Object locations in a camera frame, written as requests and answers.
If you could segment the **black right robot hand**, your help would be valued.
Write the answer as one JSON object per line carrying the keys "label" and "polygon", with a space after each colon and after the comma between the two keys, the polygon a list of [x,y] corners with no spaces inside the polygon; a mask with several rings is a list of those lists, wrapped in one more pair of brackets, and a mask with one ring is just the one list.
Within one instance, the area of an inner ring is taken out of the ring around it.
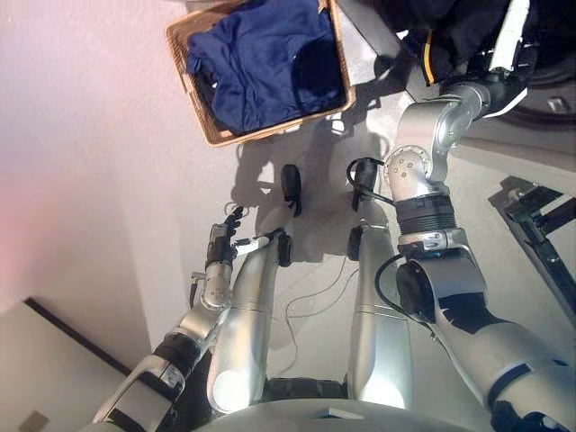
{"label": "black right robot hand", "polygon": [[526,67],[518,65],[523,44],[536,15],[535,1],[479,1],[472,24],[476,38],[466,71],[512,77]]}

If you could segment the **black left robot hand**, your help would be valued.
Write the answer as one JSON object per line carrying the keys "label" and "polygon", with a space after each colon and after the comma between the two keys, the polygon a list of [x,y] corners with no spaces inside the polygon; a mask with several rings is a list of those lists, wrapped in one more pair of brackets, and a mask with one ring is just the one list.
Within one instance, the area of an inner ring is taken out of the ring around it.
{"label": "black left robot hand", "polygon": [[234,240],[240,221],[244,216],[244,207],[237,206],[221,224],[211,227],[210,239],[207,247],[205,268],[212,264],[226,264],[232,266],[238,256],[256,252],[271,242],[270,235],[241,238]]}

